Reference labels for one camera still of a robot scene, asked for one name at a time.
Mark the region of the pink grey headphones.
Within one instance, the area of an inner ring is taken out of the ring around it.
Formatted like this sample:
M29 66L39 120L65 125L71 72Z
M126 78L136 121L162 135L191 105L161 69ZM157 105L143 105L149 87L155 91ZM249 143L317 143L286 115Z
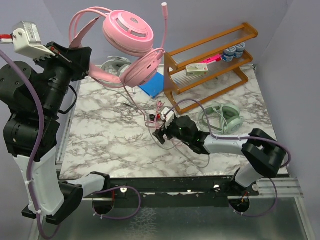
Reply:
M78 23L85 13L95 13L103 17L102 32L106 40L119 51L138 58L120 76L91 64L88 73L91 78L134 88L146 84L157 73L166 51L163 46L154 48L154 32L150 25L129 11L94 6L77 12L68 28L70 48L80 48L82 39L99 20L94 18L77 31Z

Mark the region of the mint green headphones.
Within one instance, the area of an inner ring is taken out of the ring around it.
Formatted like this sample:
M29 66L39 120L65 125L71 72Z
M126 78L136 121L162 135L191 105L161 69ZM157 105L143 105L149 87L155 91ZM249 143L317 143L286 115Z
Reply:
M207 121L208 117L218 118L219 126L211 125ZM230 135L237 132L244 123L240 109L231 103L212 104L200 111L197 116L197 122L203 132L209 131L209 128L216 130L216 134Z

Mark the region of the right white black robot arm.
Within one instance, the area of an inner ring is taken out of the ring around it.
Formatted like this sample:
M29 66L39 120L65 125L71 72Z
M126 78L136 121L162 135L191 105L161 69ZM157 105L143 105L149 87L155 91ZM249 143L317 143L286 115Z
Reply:
M163 145L165 138L177 139L198 155L233 154L244 156L248 164L233 176L229 189L240 196L248 187L262 179L275 178L288 154L272 137L259 128L240 136L212 135L198 129L189 116L166 118L152 134Z

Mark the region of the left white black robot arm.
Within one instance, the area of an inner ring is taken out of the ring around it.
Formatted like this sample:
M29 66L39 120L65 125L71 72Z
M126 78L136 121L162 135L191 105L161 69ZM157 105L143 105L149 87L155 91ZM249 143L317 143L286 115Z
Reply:
M92 50L66 48L50 42L52 56L36 60L37 73L23 61L6 60L0 70L0 99L10 110L3 137L8 152L20 168L28 193L24 217L46 218L61 224L90 194L103 198L111 190L110 176L91 172L77 180L61 181L56 170L57 132L61 105L71 83L89 74Z

